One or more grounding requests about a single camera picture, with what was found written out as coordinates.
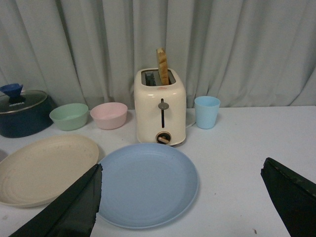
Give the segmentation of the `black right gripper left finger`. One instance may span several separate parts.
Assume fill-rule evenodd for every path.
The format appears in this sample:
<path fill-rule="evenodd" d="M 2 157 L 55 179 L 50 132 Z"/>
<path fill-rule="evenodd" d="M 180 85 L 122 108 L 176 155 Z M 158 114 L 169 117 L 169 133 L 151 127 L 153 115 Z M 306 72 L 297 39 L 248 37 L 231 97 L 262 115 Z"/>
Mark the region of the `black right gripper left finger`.
<path fill-rule="evenodd" d="M 96 164 L 12 237 L 89 237 L 99 211 L 102 165 Z"/>

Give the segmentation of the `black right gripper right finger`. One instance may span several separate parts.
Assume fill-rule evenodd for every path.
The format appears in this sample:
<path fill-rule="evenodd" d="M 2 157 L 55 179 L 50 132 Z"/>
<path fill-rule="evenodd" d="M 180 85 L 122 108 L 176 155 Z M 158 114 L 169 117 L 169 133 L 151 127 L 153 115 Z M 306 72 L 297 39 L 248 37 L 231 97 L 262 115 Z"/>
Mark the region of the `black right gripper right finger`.
<path fill-rule="evenodd" d="M 271 201 L 292 237 L 316 235 L 316 185 L 272 158 L 261 169 Z"/>

